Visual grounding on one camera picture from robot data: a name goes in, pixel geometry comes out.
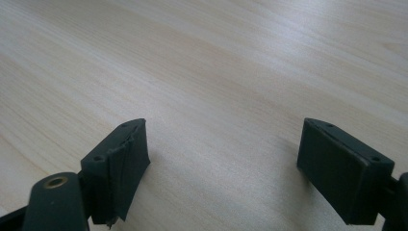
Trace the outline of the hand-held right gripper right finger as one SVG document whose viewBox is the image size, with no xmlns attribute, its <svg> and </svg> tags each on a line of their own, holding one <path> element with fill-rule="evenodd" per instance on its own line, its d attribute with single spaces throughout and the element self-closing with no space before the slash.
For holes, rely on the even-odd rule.
<svg viewBox="0 0 408 231">
<path fill-rule="evenodd" d="M 306 118 L 297 167 L 347 224 L 373 225 L 395 162 L 325 121 Z"/>
</svg>

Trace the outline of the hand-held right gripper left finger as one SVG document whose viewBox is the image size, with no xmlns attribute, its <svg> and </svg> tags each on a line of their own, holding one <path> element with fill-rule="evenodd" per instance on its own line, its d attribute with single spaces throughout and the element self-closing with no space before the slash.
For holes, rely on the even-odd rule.
<svg viewBox="0 0 408 231">
<path fill-rule="evenodd" d="M 140 180 L 150 165 L 146 120 L 118 125 L 81 160 L 80 183 L 86 215 L 112 227 L 126 220 Z"/>
</svg>

